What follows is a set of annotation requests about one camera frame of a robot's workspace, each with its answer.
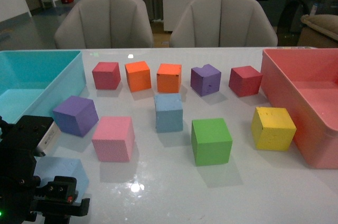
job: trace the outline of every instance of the floor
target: floor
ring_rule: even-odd
[[[40,50],[55,49],[54,33],[67,16],[69,10],[79,0],[70,4],[58,4],[42,13],[32,16],[29,20],[20,21],[0,29],[0,50]],[[157,48],[169,47],[170,33],[163,31],[163,22],[151,23],[154,43]]]

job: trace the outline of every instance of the cube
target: cube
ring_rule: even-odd
[[[229,87],[238,96],[252,96],[259,91],[263,74],[251,66],[231,69]]]
[[[38,159],[34,175],[41,178],[41,187],[53,181],[57,175],[76,178],[76,190],[78,191],[76,202],[81,202],[89,184],[89,179],[80,159],[45,156]]]
[[[192,120],[191,144],[196,166],[229,162],[232,137],[223,118]]]
[[[99,62],[92,70],[96,89],[117,89],[121,81],[118,62]]]
[[[161,64],[157,71],[157,91],[160,93],[180,92],[182,66],[180,64]]]
[[[101,162],[129,162],[135,133],[131,117],[101,117],[92,143]]]
[[[296,126],[285,108],[257,107],[251,132],[257,149],[286,151],[296,133]]]
[[[80,137],[84,137],[99,120],[94,101],[78,96],[70,96],[53,109],[53,114],[62,132]]]
[[[180,94],[161,94],[154,97],[156,131],[158,133],[183,130],[183,107]]]
[[[200,96],[206,96],[220,90],[221,72],[210,64],[202,68],[192,68],[190,86]]]
[[[150,69],[145,61],[125,64],[130,92],[137,92],[152,87]]]

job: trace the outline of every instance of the light blue cube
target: light blue cube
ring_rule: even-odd
[[[156,131],[158,133],[183,130],[183,107],[180,94],[161,94],[154,97]]]
[[[45,186],[53,181],[55,176],[70,176],[76,178],[78,198],[76,202],[81,202],[84,193],[89,185],[89,179],[82,166],[80,159],[61,158],[61,157],[37,157],[34,175],[41,178],[40,186]]]

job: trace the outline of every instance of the pink cube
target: pink cube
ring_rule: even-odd
[[[99,62],[92,71],[96,89],[117,89],[121,81],[118,62]]]
[[[101,117],[92,143],[101,162],[129,162],[135,134],[131,117]]]
[[[259,91],[263,74],[251,66],[231,69],[229,87],[238,96],[252,96]]]

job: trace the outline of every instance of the glossy tabletop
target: glossy tabletop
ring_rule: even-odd
[[[228,87],[233,67],[260,71],[262,48],[83,50],[87,86],[99,118],[131,116],[135,145],[128,163],[99,162],[91,142],[62,133],[51,155],[79,158],[89,178],[89,214],[70,223],[336,223],[338,170],[316,170],[294,143],[286,152],[256,150],[254,110],[270,103],[259,94],[238,98]],[[91,71],[98,62],[119,62],[117,90],[97,90]],[[131,93],[125,64],[146,61],[152,89]],[[183,131],[155,129],[156,73],[161,63],[182,65]],[[193,67],[211,64],[222,72],[220,91],[200,97],[190,87]],[[196,167],[191,146],[193,119],[219,118],[233,139],[228,164]]]

